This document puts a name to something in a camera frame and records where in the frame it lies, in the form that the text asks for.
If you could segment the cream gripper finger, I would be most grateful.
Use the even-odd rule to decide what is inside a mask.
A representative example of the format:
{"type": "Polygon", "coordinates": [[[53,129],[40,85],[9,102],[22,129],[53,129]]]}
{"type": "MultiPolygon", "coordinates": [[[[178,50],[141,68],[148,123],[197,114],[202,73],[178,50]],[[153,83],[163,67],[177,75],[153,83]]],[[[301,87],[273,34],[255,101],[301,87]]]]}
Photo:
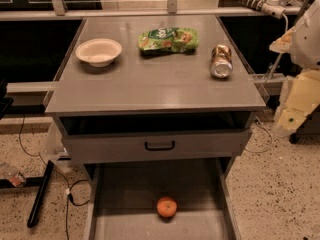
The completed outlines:
{"type": "Polygon", "coordinates": [[[286,31],[281,37],[277,40],[273,41],[270,46],[269,50],[276,53],[291,53],[291,44],[292,44],[292,36],[294,33],[294,28],[290,28],[286,31]]]}
{"type": "Polygon", "coordinates": [[[279,101],[272,131],[276,136],[287,137],[320,105],[320,71],[303,69],[295,78],[287,77],[279,101]]]}

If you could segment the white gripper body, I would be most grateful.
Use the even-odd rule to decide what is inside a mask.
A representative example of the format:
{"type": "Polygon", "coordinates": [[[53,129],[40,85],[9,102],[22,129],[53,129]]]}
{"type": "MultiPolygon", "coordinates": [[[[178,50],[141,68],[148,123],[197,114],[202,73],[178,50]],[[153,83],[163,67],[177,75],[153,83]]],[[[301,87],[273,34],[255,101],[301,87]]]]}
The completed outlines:
{"type": "Polygon", "coordinates": [[[302,68],[320,69],[320,0],[315,0],[295,24],[290,55],[302,68]]]}

